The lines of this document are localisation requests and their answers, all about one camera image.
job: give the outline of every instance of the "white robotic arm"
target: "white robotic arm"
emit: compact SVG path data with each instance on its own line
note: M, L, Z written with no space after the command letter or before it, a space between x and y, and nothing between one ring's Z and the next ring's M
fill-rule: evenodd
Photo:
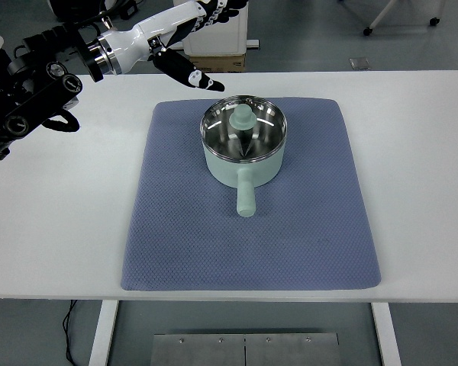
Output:
M66 109L75 104L82 83L60 62L65 53L78 54L96 82L104 74L123 74L137 61L150 59L183 85L223 91L220 82L212 81L169 46L205 25L228 21L246 4L247 0L188 1L139 22L131 30L107 30L89 44L78 30L108 11L23 39L21 47L26 53L13 60L5 54L0 61L0 160L10 153L12 142L40 125L62 132L79 129L79 122ZM52 120L55 116L66 123Z
M168 46L179 31L179 27L190 26L206 17L204 8L197 2L189 1L175 8L163 11L153 17L140 21L131 30L120 32L108 30L98 37L97 44L90 50L96 53L103 73L124 74L132 69L137 61L145 61L153 54L157 39L161 45Z
M89 45L102 74L129 72L137 61L152 59L155 67L184 85L223 91L224 86L210 80L188 60L168 47L191 32L228 16L246 5L239 0L188 1L145 19L128 31L108 30Z

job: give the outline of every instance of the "blue textured mat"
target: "blue textured mat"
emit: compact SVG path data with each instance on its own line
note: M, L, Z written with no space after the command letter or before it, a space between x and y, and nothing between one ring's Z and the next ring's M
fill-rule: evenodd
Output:
M346 127L335 101L271 98L288 121L279 174L239 217L212 177L199 124L215 101L158 104L124 257L125 290L334 290L380 271Z

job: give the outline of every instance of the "table leg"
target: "table leg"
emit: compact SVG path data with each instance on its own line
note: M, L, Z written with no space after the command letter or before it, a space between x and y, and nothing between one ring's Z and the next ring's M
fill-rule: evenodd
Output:
M389 303L372 303L372 311L383 366L401 366Z
M108 353L110 352L110 344L114 334L118 305L118 300L102 301L89 366L106 366L108 363Z

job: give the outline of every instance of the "cardboard box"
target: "cardboard box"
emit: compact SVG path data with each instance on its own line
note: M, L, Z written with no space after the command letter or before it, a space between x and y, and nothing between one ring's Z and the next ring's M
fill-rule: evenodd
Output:
M238 56L190 56L190 61L203 72L244 72L246 54Z

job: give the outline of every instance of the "mint green saucepan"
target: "mint green saucepan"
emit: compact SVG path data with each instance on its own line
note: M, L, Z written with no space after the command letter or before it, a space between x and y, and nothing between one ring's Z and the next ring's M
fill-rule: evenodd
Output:
M218 101L206 112L200 132L207 167L222 184L237 188L237 212L256 212L254 188L278 174L287 136L283 113L249 95Z

